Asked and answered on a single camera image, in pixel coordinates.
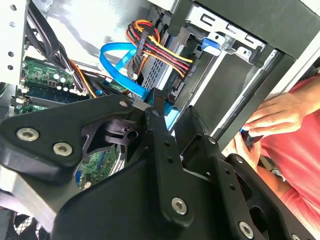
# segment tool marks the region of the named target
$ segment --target yellow wire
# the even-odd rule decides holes
[[[96,99],[98,96],[94,93],[94,91],[91,89],[90,85],[88,84],[87,80],[85,79],[85,76],[83,75],[83,73],[81,72],[81,70],[79,69],[79,67],[73,62],[70,60],[70,62],[72,63],[72,65],[76,68],[76,70],[79,72],[82,80],[83,80],[83,83],[85,84],[87,90],[90,92],[90,94]]]
[[[130,41],[133,45],[137,46],[136,43],[130,38],[129,34],[127,34],[127,37],[128,37],[129,41]],[[153,54],[152,52],[148,52],[148,51],[143,51],[143,52],[144,52],[145,54],[147,54],[147,55],[150,55],[150,56],[152,56],[152,57],[154,57],[154,58],[156,58],[156,59],[159,59],[160,61],[168,64],[168,65],[171,66],[173,69],[175,69],[183,78],[185,77],[185,75],[183,74],[182,71],[179,70],[179,68],[175,67],[175,66],[172,65],[170,62],[168,62],[167,60],[163,59],[162,57],[158,57],[157,55]]]
[[[146,54],[148,54],[148,55],[150,55],[150,56],[152,56],[152,57],[154,57],[154,58],[156,58],[156,59],[159,59],[160,61],[162,61],[162,62],[164,62],[164,63],[166,63],[166,64],[168,64],[169,66],[171,66],[173,69],[175,69],[180,75],[181,75],[181,77],[185,77],[185,75],[183,74],[183,72],[182,71],[180,71],[179,70],[179,68],[177,68],[177,67],[175,67],[175,66],[173,66],[170,62],[168,62],[167,60],[165,60],[165,59],[163,59],[163,58],[161,58],[161,57],[158,57],[157,55],[155,55],[155,54],[153,54],[152,52],[148,52],[148,51],[143,51],[144,53],[146,53]]]
[[[142,33],[143,32],[143,29],[138,25],[140,22],[148,22],[151,24],[151,22],[147,21],[147,20],[144,20],[144,19],[140,19],[140,20],[137,20],[135,21],[134,25],[136,26],[136,28]],[[186,61],[188,63],[193,63],[193,61],[191,59],[188,59],[188,58],[185,58],[183,56],[180,56],[176,53],[174,53],[173,51],[170,51],[169,49],[165,48],[164,46],[162,46],[160,43],[157,42],[157,40],[155,39],[154,36],[149,36],[149,39],[159,48],[161,48],[162,50],[170,53],[171,55],[175,56],[176,58],[178,59],[181,59],[183,61]]]

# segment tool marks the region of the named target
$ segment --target green circuit board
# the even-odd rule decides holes
[[[93,186],[106,179],[110,175],[116,160],[117,153],[114,146],[108,151],[92,154],[88,161],[84,159],[78,168],[78,172],[81,173],[79,187],[84,189],[86,183]]]
[[[65,71],[61,71],[54,66],[44,64],[40,60],[25,60],[22,63],[25,74],[25,85],[36,83],[55,88],[57,82],[73,84],[73,78]]]

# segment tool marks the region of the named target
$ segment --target red shirt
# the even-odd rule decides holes
[[[318,77],[298,82],[291,92]],[[281,198],[283,203],[320,240],[320,110],[304,117],[298,131],[264,138],[262,154],[293,187]]]

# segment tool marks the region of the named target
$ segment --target silver screw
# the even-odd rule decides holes
[[[119,103],[122,107],[128,107],[128,104],[125,101],[120,101]]]
[[[209,137],[209,141],[210,141],[210,143],[212,143],[212,144],[216,144],[216,141],[215,141],[212,137]]]
[[[300,237],[298,237],[298,236],[295,235],[295,234],[292,234],[292,239],[293,239],[293,240],[301,240]]]
[[[60,156],[70,156],[72,154],[72,146],[66,142],[58,142],[55,145],[53,145],[53,151],[55,154]]]
[[[157,110],[152,110],[152,113],[153,113],[154,115],[156,115],[157,117],[160,116],[160,113],[159,113]]]
[[[180,215],[185,215],[187,213],[187,205],[186,203],[179,197],[174,197],[171,200],[171,205],[173,210]]]
[[[254,232],[252,231],[251,227],[244,221],[239,222],[240,231],[245,235],[247,239],[254,238]]]
[[[33,142],[39,138],[39,132],[30,127],[23,127],[16,132],[16,136],[22,141]]]
[[[239,163],[243,163],[244,161],[242,160],[242,158],[241,157],[239,157],[239,156],[235,156],[235,159],[239,162]]]

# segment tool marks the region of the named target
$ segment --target black plastic arm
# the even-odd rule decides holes
[[[121,96],[108,95],[8,118],[0,124],[0,163],[47,182],[66,182],[89,154],[88,150],[110,146],[100,138],[93,141],[97,130],[112,120],[127,119],[133,109]],[[21,140],[17,136],[21,128],[32,128],[39,137],[34,141]],[[55,154],[56,143],[69,144],[72,154]]]

